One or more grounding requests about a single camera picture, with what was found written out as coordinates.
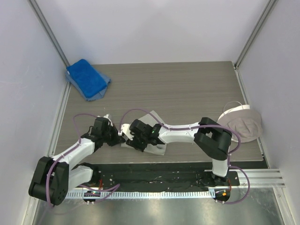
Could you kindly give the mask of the grey cloth napkin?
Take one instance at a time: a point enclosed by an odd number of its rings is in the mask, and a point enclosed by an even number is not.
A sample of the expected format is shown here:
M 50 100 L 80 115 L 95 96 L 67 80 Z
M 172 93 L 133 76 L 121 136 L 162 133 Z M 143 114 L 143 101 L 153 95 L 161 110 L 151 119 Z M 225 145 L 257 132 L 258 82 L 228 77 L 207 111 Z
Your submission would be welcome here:
M 141 152 L 163 156 L 166 151 L 165 143 L 159 139 L 159 131 L 163 120 L 155 111 L 146 111 L 146 115 L 135 119 L 130 124 L 120 122 L 119 135 L 125 138 L 124 146 Z

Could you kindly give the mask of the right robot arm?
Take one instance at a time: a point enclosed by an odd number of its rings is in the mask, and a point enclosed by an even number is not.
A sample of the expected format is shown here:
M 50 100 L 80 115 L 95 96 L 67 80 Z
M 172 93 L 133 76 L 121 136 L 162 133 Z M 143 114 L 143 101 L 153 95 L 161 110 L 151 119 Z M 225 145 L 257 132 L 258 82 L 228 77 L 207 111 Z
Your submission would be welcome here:
M 212 159 L 212 181 L 223 185 L 229 179 L 228 151 L 233 133 L 208 117 L 198 123 L 176 126 L 162 123 L 151 126 L 136 119 L 121 125 L 121 132 L 127 137 L 126 144 L 140 151 L 148 145 L 195 143 Z

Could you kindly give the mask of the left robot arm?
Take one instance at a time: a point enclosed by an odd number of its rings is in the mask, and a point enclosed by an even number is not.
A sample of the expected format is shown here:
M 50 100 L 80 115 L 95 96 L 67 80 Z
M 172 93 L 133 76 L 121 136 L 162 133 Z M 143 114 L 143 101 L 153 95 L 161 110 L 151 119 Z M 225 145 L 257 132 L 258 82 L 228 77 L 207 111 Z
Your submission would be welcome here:
M 105 143 L 115 146 L 123 141 L 110 114 L 96 117 L 93 126 L 74 145 L 61 154 L 39 159 L 29 186 L 29 196 L 57 206 L 64 201 L 68 191 L 81 184 L 95 187 L 101 179 L 99 169 L 82 160 Z

